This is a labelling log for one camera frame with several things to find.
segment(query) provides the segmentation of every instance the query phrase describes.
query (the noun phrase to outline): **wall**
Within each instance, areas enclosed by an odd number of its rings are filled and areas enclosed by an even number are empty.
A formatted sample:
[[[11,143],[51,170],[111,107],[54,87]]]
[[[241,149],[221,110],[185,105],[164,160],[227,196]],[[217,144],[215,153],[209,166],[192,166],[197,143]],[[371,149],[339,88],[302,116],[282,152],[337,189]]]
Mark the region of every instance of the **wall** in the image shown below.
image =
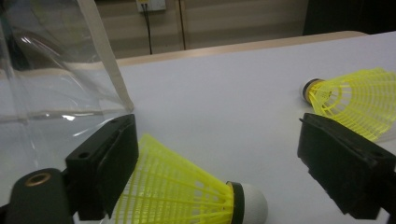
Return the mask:
[[[135,0],[97,1],[117,58],[149,54]],[[153,53],[301,35],[308,0],[166,0],[149,13]]]

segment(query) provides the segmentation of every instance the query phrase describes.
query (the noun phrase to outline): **wall outlet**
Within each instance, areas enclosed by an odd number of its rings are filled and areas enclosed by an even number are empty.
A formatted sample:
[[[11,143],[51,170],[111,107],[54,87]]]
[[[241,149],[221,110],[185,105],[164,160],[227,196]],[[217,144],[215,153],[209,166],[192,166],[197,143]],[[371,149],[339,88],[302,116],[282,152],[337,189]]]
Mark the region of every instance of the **wall outlet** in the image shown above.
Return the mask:
[[[166,10],[165,0],[136,0],[137,10],[143,12],[142,5],[148,5],[148,11]]]

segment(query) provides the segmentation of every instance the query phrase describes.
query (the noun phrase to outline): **power cord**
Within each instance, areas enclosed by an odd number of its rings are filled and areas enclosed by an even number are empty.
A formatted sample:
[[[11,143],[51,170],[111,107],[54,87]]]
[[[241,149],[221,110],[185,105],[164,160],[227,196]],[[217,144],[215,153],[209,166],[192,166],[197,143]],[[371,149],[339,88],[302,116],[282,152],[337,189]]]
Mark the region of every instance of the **power cord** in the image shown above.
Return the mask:
[[[148,5],[147,4],[142,4],[142,9],[143,9],[143,14],[145,15],[146,19],[146,25],[148,27],[148,45],[149,45],[149,54],[152,54],[152,47],[151,47],[151,31],[149,28],[149,11],[148,11]]]

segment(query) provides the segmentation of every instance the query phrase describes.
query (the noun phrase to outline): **white table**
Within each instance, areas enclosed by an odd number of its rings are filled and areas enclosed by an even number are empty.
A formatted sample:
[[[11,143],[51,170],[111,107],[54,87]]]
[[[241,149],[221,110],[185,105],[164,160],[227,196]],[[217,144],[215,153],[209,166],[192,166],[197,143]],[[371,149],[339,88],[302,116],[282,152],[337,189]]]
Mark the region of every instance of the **white table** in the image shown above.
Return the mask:
[[[386,223],[344,216],[297,157],[310,77],[396,71],[396,33],[124,65],[139,137],[150,133],[220,180],[249,183],[268,224]],[[380,143],[396,153],[396,141]]]

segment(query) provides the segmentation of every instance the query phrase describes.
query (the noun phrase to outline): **yellow shuttlecock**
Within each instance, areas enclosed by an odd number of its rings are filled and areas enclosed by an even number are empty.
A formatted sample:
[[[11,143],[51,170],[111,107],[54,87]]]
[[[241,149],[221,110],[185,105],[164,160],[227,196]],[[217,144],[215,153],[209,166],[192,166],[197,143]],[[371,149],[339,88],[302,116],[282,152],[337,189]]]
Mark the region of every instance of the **yellow shuttlecock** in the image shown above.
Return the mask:
[[[396,120],[396,75],[382,68],[331,80],[312,79],[301,93],[315,113],[375,141]]]
[[[261,224],[267,202],[246,184],[217,180],[149,135],[113,212],[113,223]]]

